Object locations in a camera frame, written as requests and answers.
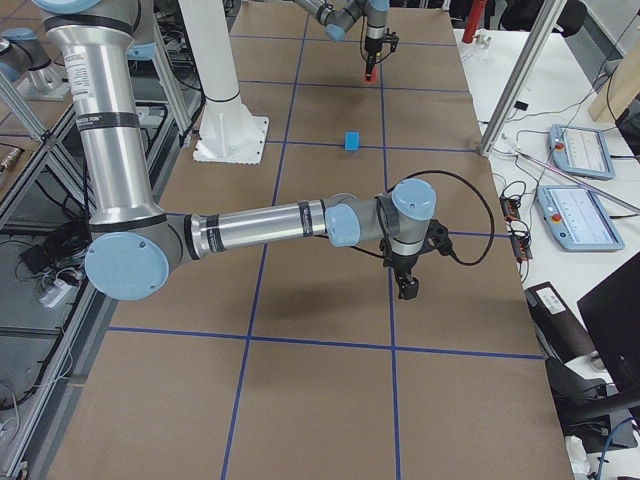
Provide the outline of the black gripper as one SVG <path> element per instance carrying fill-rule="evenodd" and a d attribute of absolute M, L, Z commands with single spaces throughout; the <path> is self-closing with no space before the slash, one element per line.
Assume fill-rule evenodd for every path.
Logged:
<path fill-rule="evenodd" d="M 365 54 L 365 76 L 373 75 L 375 70 L 375 65 L 377 61 L 377 56 L 373 54 L 379 54 L 382 50 L 382 39 L 381 38 L 372 38 L 370 36 L 366 36 L 364 40 L 364 49 L 367 54 Z"/>
<path fill-rule="evenodd" d="M 400 255 L 391 252 L 383 259 L 383 266 L 393 270 L 398 285 L 398 298 L 401 300 L 417 297 L 420 284 L 412 274 L 412 269 L 419 260 L 420 254 Z"/>

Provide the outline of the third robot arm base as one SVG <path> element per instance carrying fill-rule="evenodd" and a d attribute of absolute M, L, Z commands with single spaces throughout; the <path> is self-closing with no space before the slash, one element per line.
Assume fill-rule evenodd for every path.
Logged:
<path fill-rule="evenodd" d="M 1 33 L 1 73 L 25 100 L 62 102 L 70 90 L 65 67 L 51 59 L 28 28 Z"/>

